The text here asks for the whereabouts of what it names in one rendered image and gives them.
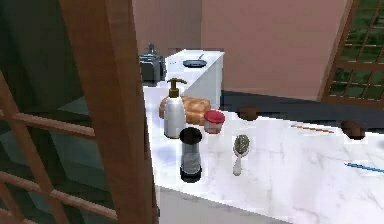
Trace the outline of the brown bread loaf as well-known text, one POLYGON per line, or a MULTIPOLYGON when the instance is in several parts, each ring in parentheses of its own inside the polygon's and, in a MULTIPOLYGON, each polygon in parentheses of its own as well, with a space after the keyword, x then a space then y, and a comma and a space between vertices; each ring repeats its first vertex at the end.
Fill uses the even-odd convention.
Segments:
MULTIPOLYGON (((184 103, 186 124, 204 125, 204 114, 211 109, 210 101, 207 99, 180 96, 184 103)), ((166 99, 164 98, 159 105, 159 117, 164 120, 164 110, 166 99)))

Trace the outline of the white soap dispenser bottle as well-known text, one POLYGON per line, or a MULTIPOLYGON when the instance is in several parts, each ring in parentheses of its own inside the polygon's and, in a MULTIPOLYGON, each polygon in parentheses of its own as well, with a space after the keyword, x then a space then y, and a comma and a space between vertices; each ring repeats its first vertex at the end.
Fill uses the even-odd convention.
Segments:
POLYGON ((186 124, 184 103, 180 97, 177 84, 186 84, 186 81, 179 78, 172 78, 168 80, 168 83, 171 84, 171 87, 165 103, 164 135, 171 139, 177 139, 186 124))

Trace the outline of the red lidded jar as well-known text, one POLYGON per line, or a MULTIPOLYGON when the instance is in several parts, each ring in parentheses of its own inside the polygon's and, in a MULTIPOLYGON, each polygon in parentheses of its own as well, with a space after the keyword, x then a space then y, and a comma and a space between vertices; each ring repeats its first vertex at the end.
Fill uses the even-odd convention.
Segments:
POLYGON ((204 114, 204 130, 209 134, 219 134, 221 132, 223 123, 225 122, 225 115, 217 110, 209 110, 204 114))

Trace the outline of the white stove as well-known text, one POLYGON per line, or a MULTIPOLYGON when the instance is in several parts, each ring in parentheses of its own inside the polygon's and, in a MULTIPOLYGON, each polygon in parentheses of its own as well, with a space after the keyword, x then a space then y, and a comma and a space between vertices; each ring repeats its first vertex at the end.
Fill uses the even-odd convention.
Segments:
POLYGON ((184 49, 165 59, 166 79, 184 79, 187 84, 181 84, 179 87, 182 96, 207 99, 212 109, 218 109, 221 99, 224 55, 225 53, 221 51, 184 49), (199 57, 207 62, 205 67, 187 68, 183 65, 185 60, 199 57))

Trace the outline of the black pepper grinder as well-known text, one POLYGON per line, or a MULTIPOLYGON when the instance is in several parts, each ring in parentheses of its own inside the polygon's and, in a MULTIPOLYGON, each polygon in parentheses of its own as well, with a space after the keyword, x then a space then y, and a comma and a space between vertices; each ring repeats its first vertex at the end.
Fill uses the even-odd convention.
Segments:
POLYGON ((179 139, 182 142, 180 177, 187 183, 198 182, 202 174, 199 151, 202 134, 199 129, 188 127, 180 132, 179 139))

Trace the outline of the black frying pan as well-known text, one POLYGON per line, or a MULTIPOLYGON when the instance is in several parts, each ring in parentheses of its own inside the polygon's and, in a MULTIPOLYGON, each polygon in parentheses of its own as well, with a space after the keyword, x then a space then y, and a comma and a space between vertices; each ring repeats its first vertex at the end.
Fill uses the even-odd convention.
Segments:
POLYGON ((202 59, 203 54, 198 59, 184 60, 183 66, 186 68, 203 68, 207 65, 207 62, 202 59))

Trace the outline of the brown potato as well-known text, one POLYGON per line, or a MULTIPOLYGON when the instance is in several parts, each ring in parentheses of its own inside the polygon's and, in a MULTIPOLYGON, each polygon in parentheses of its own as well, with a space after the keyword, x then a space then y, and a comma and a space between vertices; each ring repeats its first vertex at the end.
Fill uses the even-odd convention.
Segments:
POLYGON ((362 140, 365 137, 365 129, 353 120, 341 122, 342 132, 352 140, 362 140))
POLYGON ((237 115, 242 120, 254 121, 258 118, 258 109, 254 106, 239 107, 237 115))

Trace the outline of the dark grey toaster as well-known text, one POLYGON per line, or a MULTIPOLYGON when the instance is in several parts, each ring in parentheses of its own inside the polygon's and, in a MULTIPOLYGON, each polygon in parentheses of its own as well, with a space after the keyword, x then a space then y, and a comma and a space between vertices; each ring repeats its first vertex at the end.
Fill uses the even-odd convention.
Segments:
POLYGON ((166 76, 165 58, 159 55, 153 43, 148 45, 148 52, 139 55, 142 83, 155 87, 166 76))

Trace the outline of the silver spoon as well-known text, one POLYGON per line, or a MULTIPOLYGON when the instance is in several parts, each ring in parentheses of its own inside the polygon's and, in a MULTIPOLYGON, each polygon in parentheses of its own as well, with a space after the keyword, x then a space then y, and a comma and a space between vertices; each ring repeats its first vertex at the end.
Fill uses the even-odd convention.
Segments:
POLYGON ((236 161, 233 166, 233 174, 239 176, 242 172, 241 161, 249 152, 250 140, 247 135, 239 135, 235 138, 233 152, 236 155, 236 161))

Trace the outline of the brown framed window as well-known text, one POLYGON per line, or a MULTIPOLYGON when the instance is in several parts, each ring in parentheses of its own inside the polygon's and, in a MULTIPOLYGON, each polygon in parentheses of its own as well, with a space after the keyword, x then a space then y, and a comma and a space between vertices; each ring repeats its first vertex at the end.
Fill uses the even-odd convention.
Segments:
POLYGON ((159 224, 132 0, 0 0, 0 222, 159 224))

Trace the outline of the white marble counter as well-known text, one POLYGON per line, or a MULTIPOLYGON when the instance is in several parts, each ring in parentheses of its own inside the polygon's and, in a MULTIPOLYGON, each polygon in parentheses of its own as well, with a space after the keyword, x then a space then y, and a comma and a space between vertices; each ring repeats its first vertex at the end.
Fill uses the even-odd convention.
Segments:
POLYGON ((200 181, 185 183, 179 174, 181 143, 164 136, 158 116, 167 93, 144 90, 157 185, 292 224, 384 224, 384 173, 344 165, 384 169, 384 135, 369 133, 357 141, 338 128, 265 117, 247 122, 229 112, 221 132, 205 134, 200 143, 200 181), (247 135, 250 145, 235 176, 239 135, 247 135))

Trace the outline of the brown pencil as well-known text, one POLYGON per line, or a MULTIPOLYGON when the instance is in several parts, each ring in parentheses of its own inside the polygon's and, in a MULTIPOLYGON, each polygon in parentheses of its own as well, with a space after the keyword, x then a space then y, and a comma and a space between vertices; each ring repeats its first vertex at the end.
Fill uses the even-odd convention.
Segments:
POLYGON ((298 128, 298 129, 303 129, 303 130, 315 131, 315 132, 334 133, 331 130, 321 129, 321 128, 314 128, 314 127, 308 127, 308 126, 302 126, 302 125, 291 125, 291 127, 298 128))

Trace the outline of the brown lattice window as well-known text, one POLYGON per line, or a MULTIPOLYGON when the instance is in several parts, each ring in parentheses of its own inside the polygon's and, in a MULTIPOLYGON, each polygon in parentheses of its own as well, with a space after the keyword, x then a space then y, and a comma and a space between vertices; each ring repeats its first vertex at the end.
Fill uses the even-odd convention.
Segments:
POLYGON ((347 0, 318 99, 384 110, 384 0, 347 0))

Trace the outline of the blue pen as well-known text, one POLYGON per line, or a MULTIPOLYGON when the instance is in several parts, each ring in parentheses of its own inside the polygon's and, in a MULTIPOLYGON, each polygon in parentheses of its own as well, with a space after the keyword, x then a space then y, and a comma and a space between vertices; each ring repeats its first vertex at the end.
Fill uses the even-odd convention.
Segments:
POLYGON ((346 165, 348 167, 352 167, 352 168, 368 170, 368 171, 372 171, 372 172, 384 173, 384 169, 379 169, 379 168, 370 167, 370 166, 364 166, 364 165, 361 165, 361 164, 346 162, 346 163, 344 163, 344 165, 346 165))

